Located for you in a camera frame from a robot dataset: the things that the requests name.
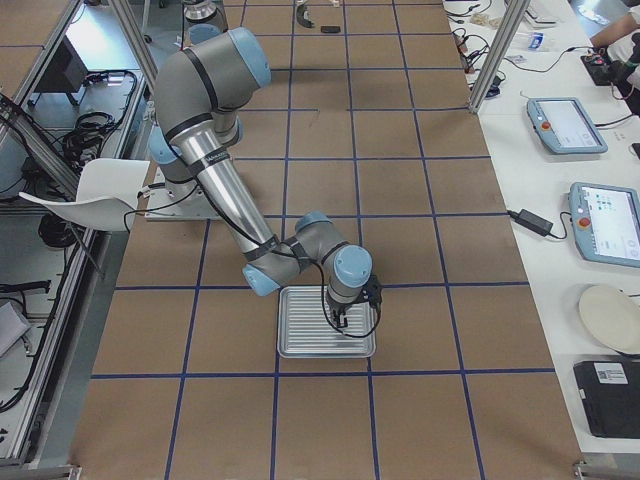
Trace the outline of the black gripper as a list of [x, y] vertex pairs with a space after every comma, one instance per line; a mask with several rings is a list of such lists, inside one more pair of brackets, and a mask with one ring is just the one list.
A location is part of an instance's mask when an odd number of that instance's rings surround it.
[[332, 277], [326, 293], [326, 301], [330, 308], [330, 319], [339, 329], [348, 327], [347, 311], [352, 305], [367, 303], [371, 308], [380, 311], [382, 304], [382, 285], [376, 274], [359, 287], [347, 287], [337, 277]]

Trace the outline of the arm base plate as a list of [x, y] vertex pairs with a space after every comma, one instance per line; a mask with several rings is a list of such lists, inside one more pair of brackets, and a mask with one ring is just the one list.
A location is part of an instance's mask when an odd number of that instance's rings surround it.
[[197, 182], [179, 160], [159, 164], [154, 181], [144, 190], [149, 221], [219, 220]]

